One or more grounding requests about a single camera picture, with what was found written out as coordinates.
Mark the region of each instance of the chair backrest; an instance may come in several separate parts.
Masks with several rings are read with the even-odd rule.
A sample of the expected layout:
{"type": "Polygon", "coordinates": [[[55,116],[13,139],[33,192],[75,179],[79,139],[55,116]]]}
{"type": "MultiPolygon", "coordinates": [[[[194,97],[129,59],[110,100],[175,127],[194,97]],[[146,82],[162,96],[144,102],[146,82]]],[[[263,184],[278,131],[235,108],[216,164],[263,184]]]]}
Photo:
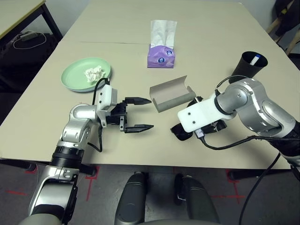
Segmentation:
{"type": "Polygon", "coordinates": [[[140,225],[220,225],[213,222],[201,221],[201,220],[183,220],[183,219],[163,219],[154,220],[142,223],[140,225]]]}

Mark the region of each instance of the power cord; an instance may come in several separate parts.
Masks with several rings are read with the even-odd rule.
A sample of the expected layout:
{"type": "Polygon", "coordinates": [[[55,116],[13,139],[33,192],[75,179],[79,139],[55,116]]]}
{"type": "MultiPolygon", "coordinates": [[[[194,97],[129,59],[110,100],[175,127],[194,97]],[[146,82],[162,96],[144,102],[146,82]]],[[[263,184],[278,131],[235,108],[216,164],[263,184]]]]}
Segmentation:
{"type": "Polygon", "coordinates": [[[98,88],[99,84],[100,84],[102,81],[105,81],[105,84],[109,84],[109,79],[108,79],[108,78],[101,78],[100,80],[98,80],[98,82],[97,82],[96,85],[95,85],[95,89],[94,89],[94,95],[93,95],[92,105],[95,104],[97,88],[98,88]]]}
{"type": "Polygon", "coordinates": [[[243,215],[246,209],[246,206],[249,202],[249,199],[251,197],[251,195],[253,194],[253,192],[255,191],[255,189],[257,188],[257,186],[259,185],[259,183],[262,181],[263,177],[269,172],[269,170],[275,165],[275,163],[278,161],[278,159],[280,158],[280,153],[278,153],[278,155],[276,156],[275,160],[271,163],[271,165],[260,175],[260,177],[258,178],[257,182],[254,184],[253,188],[251,189],[251,191],[249,192],[245,203],[243,205],[242,211],[240,212],[240,219],[239,219],[239,225],[242,225],[242,220],[243,220],[243,215]]]}
{"type": "Polygon", "coordinates": [[[299,138],[277,138],[277,137],[262,137],[262,136],[249,136],[243,140],[240,140],[238,142],[226,145],[226,146],[222,146],[222,147],[214,147],[211,146],[209,144],[206,143],[204,136],[199,137],[200,141],[208,148],[213,149],[213,150],[224,150],[224,149],[228,149],[234,146],[237,146],[239,144],[243,144],[245,142],[251,141],[253,139],[257,139],[257,140],[266,140],[266,141],[300,141],[299,138]]]}
{"type": "Polygon", "coordinates": [[[229,76],[229,77],[223,79],[223,80],[216,86],[216,88],[215,88],[215,94],[216,94],[216,96],[220,95],[220,92],[218,91],[218,88],[219,88],[225,81],[229,80],[229,79],[232,78],[232,77],[249,78],[249,77],[246,77],[246,76],[243,76],[243,75],[233,75],[233,76],[229,76]]]}
{"type": "MultiPolygon", "coordinates": [[[[100,84],[102,81],[104,81],[105,84],[109,84],[109,79],[108,79],[108,78],[101,78],[100,80],[98,80],[98,82],[97,82],[96,85],[95,85],[95,89],[94,89],[92,105],[95,104],[97,89],[98,89],[99,84],[100,84]]],[[[102,139],[102,135],[101,135],[101,134],[102,134],[102,129],[101,129],[101,133],[100,133],[100,131],[98,131],[98,137],[99,137],[99,141],[100,141],[100,149],[99,149],[96,145],[94,145],[94,144],[88,142],[88,145],[91,146],[91,147],[93,147],[93,148],[94,148],[95,150],[97,150],[98,152],[102,152],[102,147],[101,147],[101,142],[102,142],[101,139],[102,139]]]]}
{"type": "Polygon", "coordinates": [[[45,44],[45,43],[46,43],[46,41],[47,41],[47,37],[45,36],[45,34],[43,34],[43,33],[40,33],[40,32],[31,31],[31,30],[30,30],[29,32],[33,32],[33,33],[36,33],[36,34],[41,34],[41,35],[43,35],[43,36],[44,36],[45,40],[44,40],[42,43],[40,43],[40,44],[37,44],[37,45],[35,45],[35,46],[32,46],[32,47],[28,47],[28,48],[17,48],[17,47],[15,46],[15,43],[21,40],[21,38],[19,37],[17,40],[14,40],[14,41],[13,41],[13,47],[14,47],[14,49],[26,50],[26,49],[31,49],[31,48],[38,47],[38,46],[40,46],[40,45],[43,45],[43,44],[45,44]]]}
{"type": "Polygon", "coordinates": [[[96,149],[98,152],[102,152],[96,145],[92,144],[91,142],[88,142],[88,145],[96,149]]]}

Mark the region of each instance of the beige table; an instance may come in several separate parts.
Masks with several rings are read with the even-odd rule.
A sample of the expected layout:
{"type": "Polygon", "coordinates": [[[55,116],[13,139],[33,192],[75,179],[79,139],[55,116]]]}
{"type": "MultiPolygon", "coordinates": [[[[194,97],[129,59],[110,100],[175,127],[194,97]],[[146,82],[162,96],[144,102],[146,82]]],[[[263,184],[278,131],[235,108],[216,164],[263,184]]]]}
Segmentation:
{"type": "Polygon", "coordinates": [[[0,0],[0,39],[45,3],[45,0],[0,0]]]}
{"type": "MultiPolygon", "coordinates": [[[[228,34],[228,40],[219,40],[222,49],[209,45],[213,39],[204,39],[196,46],[178,46],[174,69],[146,68],[148,45],[61,41],[0,127],[0,155],[42,161],[51,158],[70,109],[78,103],[91,103],[92,93],[75,93],[60,83],[63,70],[85,57],[102,57],[111,64],[111,85],[118,89],[121,101],[130,96],[149,98],[150,86],[182,75],[187,75],[186,84],[207,98],[215,85],[232,72],[242,51],[258,51],[269,60],[269,65],[257,78],[265,85],[269,97],[299,120],[297,68],[267,36],[261,35],[259,43],[243,37],[229,43],[233,34],[228,34]]],[[[129,125],[146,123],[154,128],[139,134],[124,134],[118,126],[110,126],[103,131],[103,152],[88,147],[83,162],[257,169],[266,168],[278,152],[264,141],[251,141],[223,151],[207,149],[195,137],[178,141],[170,128],[179,122],[177,111],[185,107],[186,104],[157,113],[153,104],[130,105],[129,125]]],[[[207,142],[220,146],[253,134],[238,118],[227,125],[226,130],[208,135],[207,142]]],[[[289,168],[289,165],[280,159],[275,168],[289,168]]]]}
{"type": "Polygon", "coordinates": [[[236,2],[90,0],[64,40],[149,44],[150,21],[154,19],[178,22],[175,47],[206,42],[207,37],[219,46],[219,41],[228,39],[230,33],[236,38],[260,39],[263,30],[247,9],[236,2]]]}
{"type": "MultiPolygon", "coordinates": [[[[45,5],[45,0],[0,0],[0,49],[40,15],[45,19],[57,41],[60,41],[62,34],[45,5]]],[[[14,91],[9,83],[0,74],[2,88],[8,92],[14,91]]]]}

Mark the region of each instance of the gray cardboard piece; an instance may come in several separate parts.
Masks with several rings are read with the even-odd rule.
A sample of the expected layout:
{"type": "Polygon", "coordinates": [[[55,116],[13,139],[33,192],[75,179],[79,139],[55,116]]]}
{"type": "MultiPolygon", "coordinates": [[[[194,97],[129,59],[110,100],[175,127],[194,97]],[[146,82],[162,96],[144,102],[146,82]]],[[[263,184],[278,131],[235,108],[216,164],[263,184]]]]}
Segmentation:
{"type": "Polygon", "coordinates": [[[186,77],[183,76],[150,87],[150,97],[159,113],[191,101],[196,97],[189,86],[185,87],[186,77]]]}

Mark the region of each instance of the cup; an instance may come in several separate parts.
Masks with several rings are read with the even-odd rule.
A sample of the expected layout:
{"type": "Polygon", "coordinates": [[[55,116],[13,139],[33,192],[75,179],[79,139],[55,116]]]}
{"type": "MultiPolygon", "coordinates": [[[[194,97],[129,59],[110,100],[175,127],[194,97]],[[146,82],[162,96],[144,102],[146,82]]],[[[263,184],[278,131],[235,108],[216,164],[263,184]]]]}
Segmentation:
{"type": "MultiPolygon", "coordinates": [[[[234,72],[232,73],[231,76],[233,75],[243,75],[249,78],[254,77],[255,74],[258,73],[262,68],[264,68],[266,65],[268,65],[267,59],[257,53],[257,52],[244,52],[242,54],[242,57],[235,68],[234,72]]],[[[239,80],[244,79],[243,77],[232,77],[229,79],[229,83],[233,83],[239,80]]]]}

